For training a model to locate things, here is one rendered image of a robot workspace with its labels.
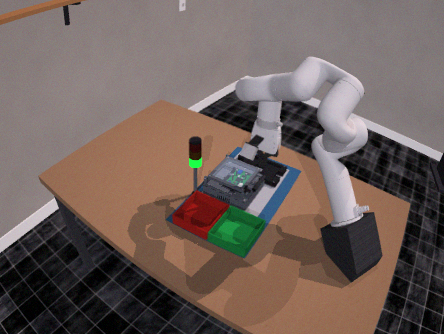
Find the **green bin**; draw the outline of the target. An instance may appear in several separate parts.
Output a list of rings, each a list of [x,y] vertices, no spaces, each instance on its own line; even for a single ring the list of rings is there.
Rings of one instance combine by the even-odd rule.
[[[265,223],[264,219],[230,206],[208,232],[208,241],[244,258]]]

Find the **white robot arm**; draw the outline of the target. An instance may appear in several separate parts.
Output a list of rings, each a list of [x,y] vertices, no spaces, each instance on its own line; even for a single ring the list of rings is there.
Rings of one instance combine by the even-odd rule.
[[[242,101],[259,101],[257,125],[270,130],[283,126],[282,101],[308,101],[325,81],[333,86],[321,100],[317,118],[326,131],[312,141],[311,147],[327,190],[334,218],[331,226],[341,227],[360,220],[361,212],[369,210],[369,206],[356,204],[348,170],[338,161],[368,140],[365,123],[349,118],[364,95],[361,82],[325,60],[307,57],[293,72],[240,79],[235,92]]]

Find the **red open-top bin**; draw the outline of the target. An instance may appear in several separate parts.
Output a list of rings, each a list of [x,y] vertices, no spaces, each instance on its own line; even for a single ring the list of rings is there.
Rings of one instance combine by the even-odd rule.
[[[207,240],[207,232],[228,208],[229,204],[196,190],[172,214],[172,219],[175,225]]]

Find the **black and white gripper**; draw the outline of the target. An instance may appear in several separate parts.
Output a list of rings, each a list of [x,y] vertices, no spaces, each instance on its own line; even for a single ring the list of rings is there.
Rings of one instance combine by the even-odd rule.
[[[278,156],[278,150],[280,149],[281,145],[281,126],[276,129],[264,129],[257,125],[257,122],[255,121],[251,138],[250,140],[255,136],[261,136],[264,138],[264,140],[258,145],[259,149],[257,151],[258,156],[258,166],[262,167],[267,164],[268,157],[277,157]],[[261,130],[262,129],[262,130]],[[264,131],[266,130],[266,131]],[[279,136],[279,137],[278,137]],[[279,138],[279,139],[278,139]],[[275,143],[275,144],[274,144]],[[278,148],[279,143],[279,148]],[[265,152],[265,154],[263,153]]]

